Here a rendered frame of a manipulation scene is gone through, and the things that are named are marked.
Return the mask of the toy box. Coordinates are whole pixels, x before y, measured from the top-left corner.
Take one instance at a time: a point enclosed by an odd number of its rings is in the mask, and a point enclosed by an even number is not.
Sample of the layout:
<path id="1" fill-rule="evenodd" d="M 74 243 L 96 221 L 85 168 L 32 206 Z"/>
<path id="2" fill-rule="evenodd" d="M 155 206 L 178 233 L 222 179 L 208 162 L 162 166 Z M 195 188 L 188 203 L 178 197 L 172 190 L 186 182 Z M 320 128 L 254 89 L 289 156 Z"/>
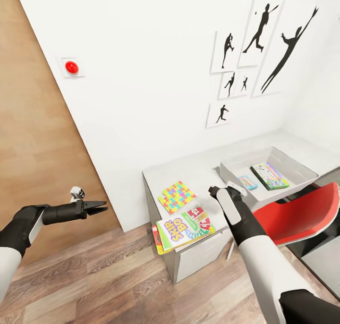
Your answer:
<path id="1" fill-rule="evenodd" d="M 289 184 L 288 188 L 269 191 L 264 186 L 252 171 L 251 166 L 267 163 L 274 167 L 287 181 Z M 301 191 L 320 178 L 317 173 L 273 146 L 222 159 L 220 161 L 220 168 L 221 178 L 225 183 L 230 181 L 246 190 L 247 195 L 242 196 L 242 202 L 246 203 L 251 211 Z M 248 190 L 238 179 L 243 175 L 247 175 L 252 179 L 258 185 L 258 188 L 252 191 Z"/>

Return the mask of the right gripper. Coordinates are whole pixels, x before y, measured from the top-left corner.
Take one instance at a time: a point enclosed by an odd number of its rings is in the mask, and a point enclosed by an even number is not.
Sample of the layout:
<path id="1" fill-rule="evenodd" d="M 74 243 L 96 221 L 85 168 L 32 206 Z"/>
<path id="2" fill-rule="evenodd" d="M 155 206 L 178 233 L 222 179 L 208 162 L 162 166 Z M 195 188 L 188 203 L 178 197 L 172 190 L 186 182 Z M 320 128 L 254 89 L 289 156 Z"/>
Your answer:
<path id="1" fill-rule="evenodd" d="M 214 198 L 214 199 L 217 199 L 216 198 L 216 193 L 217 191 L 219 190 L 220 188 L 217 187 L 217 186 L 211 186 L 210 189 L 209 189 L 209 192 L 210 192 L 210 195 Z"/>

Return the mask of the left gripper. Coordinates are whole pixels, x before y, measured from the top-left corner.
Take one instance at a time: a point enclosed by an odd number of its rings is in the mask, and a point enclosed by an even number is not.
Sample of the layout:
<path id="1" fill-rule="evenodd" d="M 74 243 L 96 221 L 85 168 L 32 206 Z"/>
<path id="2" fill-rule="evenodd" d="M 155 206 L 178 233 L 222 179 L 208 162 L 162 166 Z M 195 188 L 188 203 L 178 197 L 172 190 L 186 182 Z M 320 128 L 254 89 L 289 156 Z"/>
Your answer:
<path id="1" fill-rule="evenodd" d="M 108 207 L 99 207 L 107 204 L 106 201 L 83 201 L 77 199 L 76 202 L 60 205 L 57 209 L 57 221 L 59 223 L 78 219 L 87 219 L 89 216 L 106 211 Z"/>

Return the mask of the jigsaw puzzle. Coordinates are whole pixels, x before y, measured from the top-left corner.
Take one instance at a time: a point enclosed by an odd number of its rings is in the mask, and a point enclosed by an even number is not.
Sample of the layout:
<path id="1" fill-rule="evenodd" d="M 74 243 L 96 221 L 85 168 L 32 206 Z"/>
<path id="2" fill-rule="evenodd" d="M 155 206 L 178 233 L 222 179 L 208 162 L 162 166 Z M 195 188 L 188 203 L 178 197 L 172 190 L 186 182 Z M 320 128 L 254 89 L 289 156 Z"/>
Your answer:
<path id="1" fill-rule="evenodd" d="M 162 195 L 158 197 L 160 203 L 165 207 L 170 215 L 177 212 L 180 208 L 196 198 L 196 195 L 181 181 L 175 183 L 169 188 L 162 191 Z"/>

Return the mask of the board game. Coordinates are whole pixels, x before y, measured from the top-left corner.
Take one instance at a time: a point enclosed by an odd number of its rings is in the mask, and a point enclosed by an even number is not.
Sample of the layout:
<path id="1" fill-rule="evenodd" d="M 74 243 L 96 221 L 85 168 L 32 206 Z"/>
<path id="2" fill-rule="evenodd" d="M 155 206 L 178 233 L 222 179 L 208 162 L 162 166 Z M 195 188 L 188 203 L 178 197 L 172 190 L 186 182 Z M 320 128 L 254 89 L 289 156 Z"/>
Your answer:
<path id="1" fill-rule="evenodd" d="M 251 169 L 269 191 L 289 187 L 287 181 L 268 163 L 251 166 Z"/>
<path id="2" fill-rule="evenodd" d="M 152 231 L 160 255 L 216 233 L 203 207 L 158 221 Z"/>
<path id="3" fill-rule="evenodd" d="M 242 177 L 239 177 L 238 179 L 250 191 L 258 188 L 258 185 L 252 179 L 250 179 L 247 175 L 243 175 Z"/>

